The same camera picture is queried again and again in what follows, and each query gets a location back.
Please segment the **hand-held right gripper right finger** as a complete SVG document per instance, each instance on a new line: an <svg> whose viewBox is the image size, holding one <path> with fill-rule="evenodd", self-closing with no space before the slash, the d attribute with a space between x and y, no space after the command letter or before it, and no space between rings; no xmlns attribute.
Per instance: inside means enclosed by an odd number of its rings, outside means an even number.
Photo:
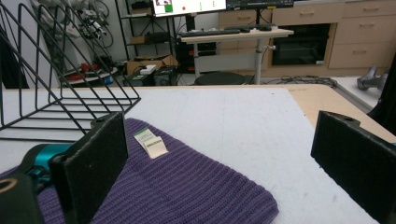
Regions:
<svg viewBox="0 0 396 224"><path fill-rule="evenodd" d="M380 224L396 224L396 146L351 117L318 113L311 157Z"/></svg>

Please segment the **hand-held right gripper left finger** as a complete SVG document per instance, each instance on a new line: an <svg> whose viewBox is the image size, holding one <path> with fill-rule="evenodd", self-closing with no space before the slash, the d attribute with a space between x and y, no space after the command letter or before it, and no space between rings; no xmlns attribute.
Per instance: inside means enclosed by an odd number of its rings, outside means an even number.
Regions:
<svg viewBox="0 0 396 224"><path fill-rule="evenodd" d="M67 224L92 220L127 159L124 115L116 112L93 121L88 133L49 160Z"/></svg>

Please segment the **black wire basket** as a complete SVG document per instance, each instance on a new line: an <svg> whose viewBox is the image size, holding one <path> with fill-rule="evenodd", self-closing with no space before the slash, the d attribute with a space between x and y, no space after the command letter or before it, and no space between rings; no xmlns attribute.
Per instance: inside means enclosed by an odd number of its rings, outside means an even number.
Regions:
<svg viewBox="0 0 396 224"><path fill-rule="evenodd" d="M13 14L0 3L0 40L18 66L13 74L31 82L27 89L0 87L0 142L72 143L99 118L126 113L140 101L128 80L116 80L116 69L68 80L82 71L74 64L66 72L58 69L42 46L49 34L26 5ZM105 83L107 77L114 82Z"/></svg>

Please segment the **purple knitted hat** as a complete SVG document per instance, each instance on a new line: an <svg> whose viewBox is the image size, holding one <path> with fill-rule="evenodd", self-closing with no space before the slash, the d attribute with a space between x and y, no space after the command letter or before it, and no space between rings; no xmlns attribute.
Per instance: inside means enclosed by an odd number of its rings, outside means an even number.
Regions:
<svg viewBox="0 0 396 224"><path fill-rule="evenodd" d="M92 224L270 224L277 202L264 187L138 119L125 120L130 156ZM134 139L150 129L157 159Z"/></svg>

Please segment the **grey handheld device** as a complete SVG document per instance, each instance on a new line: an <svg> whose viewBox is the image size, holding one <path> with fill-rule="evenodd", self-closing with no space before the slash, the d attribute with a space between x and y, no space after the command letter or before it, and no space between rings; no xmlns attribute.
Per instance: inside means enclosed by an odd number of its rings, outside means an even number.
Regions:
<svg viewBox="0 0 396 224"><path fill-rule="evenodd" d="M386 71L383 75L376 75L377 67L375 65L371 66L368 73L357 79L358 88L362 91L367 91L371 88L376 88L382 91L385 87L389 71Z"/></svg>

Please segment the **cardboard box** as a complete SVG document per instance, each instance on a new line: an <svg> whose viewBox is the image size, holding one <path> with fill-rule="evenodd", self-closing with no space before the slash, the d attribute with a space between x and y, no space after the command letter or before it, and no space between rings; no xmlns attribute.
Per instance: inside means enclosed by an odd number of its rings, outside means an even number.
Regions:
<svg viewBox="0 0 396 224"><path fill-rule="evenodd" d="M165 66L178 66L178 60L171 54L154 55L154 56L138 56L127 62L127 74L131 75L139 68L147 65L155 65L157 68Z"/></svg>

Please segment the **light wooden cabinet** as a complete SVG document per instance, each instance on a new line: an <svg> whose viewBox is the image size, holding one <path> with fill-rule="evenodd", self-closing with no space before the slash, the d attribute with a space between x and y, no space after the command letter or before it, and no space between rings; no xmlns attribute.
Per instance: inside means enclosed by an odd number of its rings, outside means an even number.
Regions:
<svg viewBox="0 0 396 224"><path fill-rule="evenodd" d="M273 65L267 50L264 77L362 76L375 65L390 67L396 53L396 0L304 0L293 7L264 10L262 22L278 26L330 25L324 61L315 65Z"/></svg>

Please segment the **dark curtain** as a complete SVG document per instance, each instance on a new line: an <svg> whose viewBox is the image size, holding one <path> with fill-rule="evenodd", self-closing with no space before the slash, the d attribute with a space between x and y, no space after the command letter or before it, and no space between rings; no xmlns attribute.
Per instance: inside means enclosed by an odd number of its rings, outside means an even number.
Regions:
<svg viewBox="0 0 396 224"><path fill-rule="evenodd" d="M21 65L8 44L5 30L0 26L0 80L6 89L28 89Z"/></svg>

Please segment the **black built-in oven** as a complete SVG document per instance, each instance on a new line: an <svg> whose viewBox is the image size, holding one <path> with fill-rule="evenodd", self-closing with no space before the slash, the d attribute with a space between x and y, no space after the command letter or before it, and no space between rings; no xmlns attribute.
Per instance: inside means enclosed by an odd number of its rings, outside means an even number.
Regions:
<svg viewBox="0 0 396 224"><path fill-rule="evenodd" d="M274 39L272 65L324 64L330 28L329 23L281 26L294 34Z"/></svg>

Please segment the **white table mat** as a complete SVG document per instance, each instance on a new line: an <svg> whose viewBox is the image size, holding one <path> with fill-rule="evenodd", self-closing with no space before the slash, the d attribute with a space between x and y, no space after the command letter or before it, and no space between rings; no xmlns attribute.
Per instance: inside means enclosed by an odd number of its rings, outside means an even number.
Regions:
<svg viewBox="0 0 396 224"><path fill-rule="evenodd" d="M268 190L278 214L270 224L375 224L311 157L311 121L291 91L259 86L142 88L124 114L171 135ZM150 129L134 133L148 156L167 152ZM0 142L0 176L37 142Z"/></svg>

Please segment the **black shelf rack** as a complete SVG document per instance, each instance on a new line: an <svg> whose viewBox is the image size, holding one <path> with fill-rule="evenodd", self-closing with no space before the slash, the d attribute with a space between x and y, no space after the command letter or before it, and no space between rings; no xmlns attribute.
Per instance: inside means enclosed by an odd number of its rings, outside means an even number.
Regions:
<svg viewBox="0 0 396 224"><path fill-rule="evenodd" d="M122 44L128 60L140 55L173 53L171 19L154 16L153 0L114 0Z"/></svg>

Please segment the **round black stool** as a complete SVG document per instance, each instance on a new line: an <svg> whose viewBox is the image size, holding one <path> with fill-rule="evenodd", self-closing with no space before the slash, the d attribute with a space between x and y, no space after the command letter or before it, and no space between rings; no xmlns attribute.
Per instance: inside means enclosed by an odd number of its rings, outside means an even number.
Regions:
<svg viewBox="0 0 396 224"><path fill-rule="evenodd" d="M195 85L243 85L246 78L232 72L213 72L203 74L194 80Z"/></svg>

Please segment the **light wooden desk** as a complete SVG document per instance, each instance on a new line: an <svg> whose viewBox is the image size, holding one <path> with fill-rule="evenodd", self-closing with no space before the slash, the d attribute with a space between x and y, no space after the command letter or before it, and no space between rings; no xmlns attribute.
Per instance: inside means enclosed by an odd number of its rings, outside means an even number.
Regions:
<svg viewBox="0 0 396 224"><path fill-rule="evenodd" d="M187 44L193 44L193 58L195 67L195 77L199 77L202 72L255 69L254 83L259 85L262 76L262 41L279 37L293 35L292 30L277 28L272 31L250 31L249 33L240 33L232 35L207 35L182 37L181 41ZM198 54L198 45L208 42L226 42L226 41L244 41L255 40L256 49L254 53L248 54L226 54L210 55L200 57Z"/></svg>

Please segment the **computer monitor with white screen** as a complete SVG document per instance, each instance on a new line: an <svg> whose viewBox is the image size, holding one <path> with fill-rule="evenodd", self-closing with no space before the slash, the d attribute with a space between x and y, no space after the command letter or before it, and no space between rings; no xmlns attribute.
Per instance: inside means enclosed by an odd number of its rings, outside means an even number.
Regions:
<svg viewBox="0 0 396 224"><path fill-rule="evenodd" d="M167 17L224 10L226 0L152 0L152 6L155 17Z"/></svg>

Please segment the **computer monitor with dark screen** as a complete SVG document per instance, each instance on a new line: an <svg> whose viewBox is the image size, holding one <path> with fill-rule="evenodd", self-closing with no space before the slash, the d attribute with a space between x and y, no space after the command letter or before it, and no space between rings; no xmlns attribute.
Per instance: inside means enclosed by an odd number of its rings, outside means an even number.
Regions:
<svg viewBox="0 0 396 224"><path fill-rule="evenodd" d="M241 9L274 9L293 7L294 0L226 0L226 8Z"/></svg>

